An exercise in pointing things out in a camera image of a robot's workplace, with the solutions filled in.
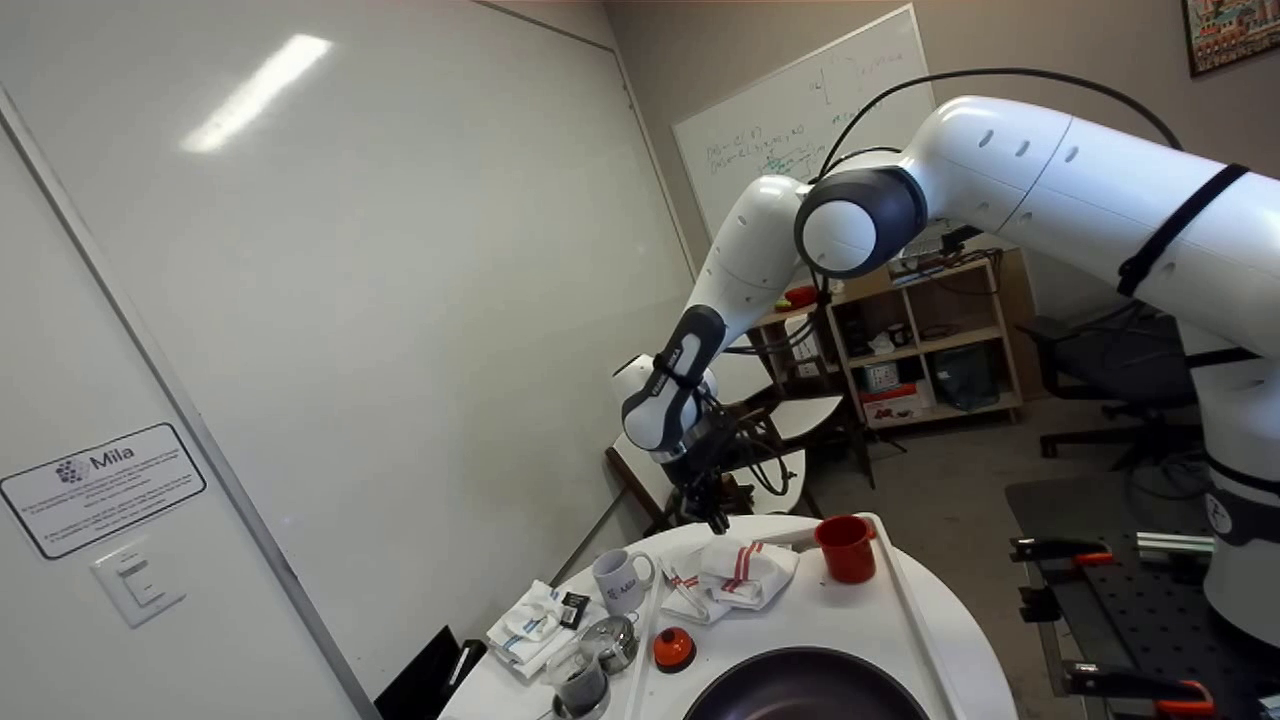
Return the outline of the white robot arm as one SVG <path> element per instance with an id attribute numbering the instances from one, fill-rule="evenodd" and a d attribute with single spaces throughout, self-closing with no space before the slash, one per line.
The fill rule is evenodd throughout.
<path id="1" fill-rule="evenodd" d="M 760 178 L 727 210 L 669 346 L 613 374 L 619 432 L 704 523 L 695 474 L 710 365 L 796 273 L 863 277 L 937 224 L 1043 253 L 1176 319 L 1193 374 L 1207 523 L 1207 608 L 1280 645 L 1280 182 L 1057 108 L 955 96 L 900 154 L 816 182 Z"/>

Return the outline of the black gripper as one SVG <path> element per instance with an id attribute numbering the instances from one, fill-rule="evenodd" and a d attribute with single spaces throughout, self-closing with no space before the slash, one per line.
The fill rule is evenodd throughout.
<path id="1" fill-rule="evenodd" d="M 727 452 L 732 429 L 723 421 L 702 421 L 684 452 L 666 459 L 682 518 L 710 523 L 716 536 L 732 529 L 732 514 L 754 510 L 754 493 L 723 474 Z"/>

